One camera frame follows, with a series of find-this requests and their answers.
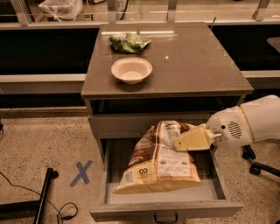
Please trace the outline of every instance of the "black metal stand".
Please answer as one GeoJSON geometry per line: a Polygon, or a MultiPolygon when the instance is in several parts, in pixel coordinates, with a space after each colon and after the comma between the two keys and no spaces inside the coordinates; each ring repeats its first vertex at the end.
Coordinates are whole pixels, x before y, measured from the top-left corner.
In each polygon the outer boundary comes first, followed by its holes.
{"type": "MultiPolygon", "coordinates": [[[[242,157],[246,160],[249,159],[249,158],[251,158],[251,159],[256,158],[256,155],[253,152],[250,145],[245,146],[245,150],[242,154],[242,157]]],[[[269,172],[273,175],[276,175],[276,176],[280,177],[280,170],[275,169],[275,168],[273,168],[271,166],[268,166],[266,164],[261,164],[261,163],[254,162],[250,167],[250,172],[254,175],[260,175],[261,170],[264,170],[266,172],[269,172]]]]}
{"type": "Polygon", "coordinates": [[[51,180],[56,179],[58,176],[59,174],[54,171],[53,168],[48,168],[46,171],[42,192],[40,194],[40,199],[0,205],[0,220],[35,216],[33,224],[39,224],[44,213],[44,207],[51,180]]]}

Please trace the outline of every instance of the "green chip bag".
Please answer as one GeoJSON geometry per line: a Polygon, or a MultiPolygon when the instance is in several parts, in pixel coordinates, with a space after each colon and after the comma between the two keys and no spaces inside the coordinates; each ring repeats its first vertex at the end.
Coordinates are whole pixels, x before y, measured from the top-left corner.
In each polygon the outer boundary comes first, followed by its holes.
{"type": "Polygon", "coordinates": [[[109,40],[115,50],[123,53],[140,53],[151,42],[149,38],[134,33],[112,35],[109,40]]]}

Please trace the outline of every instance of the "blue tape mark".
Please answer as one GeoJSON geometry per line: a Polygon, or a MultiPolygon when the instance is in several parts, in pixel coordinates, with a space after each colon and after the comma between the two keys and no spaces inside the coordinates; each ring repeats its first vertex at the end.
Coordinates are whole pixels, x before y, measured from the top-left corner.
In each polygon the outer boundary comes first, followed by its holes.
{"type": "Polygon", "coordinates": [[[80,179],[83,179],[85,184],[87,185],[89,183],[88,175],[86,174],[86,171],[88,167],[93,163],[92,160],[88,160],[85,166],[82,166],[81,162],[77,163],[77,167],[79,170],[78,175],[75,177],[75,179],[70,184],[71,187],[74,187],[80,179]]]}

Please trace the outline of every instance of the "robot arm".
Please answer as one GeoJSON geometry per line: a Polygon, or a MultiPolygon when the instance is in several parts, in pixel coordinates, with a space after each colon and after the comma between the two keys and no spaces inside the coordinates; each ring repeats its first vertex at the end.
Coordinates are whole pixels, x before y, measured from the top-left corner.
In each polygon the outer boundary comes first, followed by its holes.
{"type": "Polygon", "coordinates": [[[280,139],[280,99],[275,95],[227,108],[175,140],[175,149],[202,150],[211,144],[232,148],[280,139]]]}

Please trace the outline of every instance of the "bowl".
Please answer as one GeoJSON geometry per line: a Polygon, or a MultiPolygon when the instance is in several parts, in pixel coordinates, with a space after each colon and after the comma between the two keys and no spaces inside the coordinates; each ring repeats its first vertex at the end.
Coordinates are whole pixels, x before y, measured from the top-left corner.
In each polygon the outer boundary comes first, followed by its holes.
{"type": "Polygon", "coordinates": [[[141,58],[119,59],[111,67],[112,74],[127,84],[137,84],[149,76],[151,63],[141,58]]]}

